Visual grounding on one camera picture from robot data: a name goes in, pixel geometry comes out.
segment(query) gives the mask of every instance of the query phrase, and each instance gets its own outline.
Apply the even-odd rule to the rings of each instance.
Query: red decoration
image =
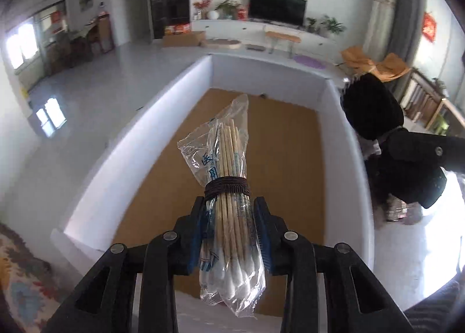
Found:
[[[245,10],[242,6],[237,10],[237,19],[239,21],[247,20],[247,10]]]
[[[438,24],[431,16],[431,14],[425,13],[425,17],[423,18],[423,35],[431,42],[434,42],[436,39],[436,30]]]
[[[50,14],[50,19],[52,20],[52,24],[61,22],[60,11],[54,11],[52,14]]]

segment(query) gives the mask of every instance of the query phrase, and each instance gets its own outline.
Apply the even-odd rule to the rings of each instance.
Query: television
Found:
[[[249,18],[303,26],[306,0],[250,0]]]

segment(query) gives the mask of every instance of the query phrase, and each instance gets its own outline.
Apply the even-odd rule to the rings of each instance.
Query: wooden table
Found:
[[[278,43],[278,40],[287,40],[289,41],[289,58],[292,58],[292,50],[294,48],[294,43],[301,43],[302,40],[295,35],[281,34],[280,32],[267,31],[265,36],[271,38],[271,49],[270,53],[273,53],[274,47]]]

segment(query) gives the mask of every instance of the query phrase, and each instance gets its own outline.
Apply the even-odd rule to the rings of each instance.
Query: brown string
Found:
[[[251,194],[246,178],[219,177],[206,184],[205,202],[225,192],[244,194],[247,196],[250,196]]]

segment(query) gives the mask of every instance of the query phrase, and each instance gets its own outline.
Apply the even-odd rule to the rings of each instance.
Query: tv stand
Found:
[[[192,31],[205,31],[207,39],[236,39],[243,44],[264,46],[268,49],[288,51],[287,43],[281,41],[273,46],[273,38],[267,32],[290,35],[300,39],[292,44],[298,54],[307,55],[329,63],[342,62],[340,48],[335,41],[306,31],[278,26],[271,23],[234,20],[192,21]]]

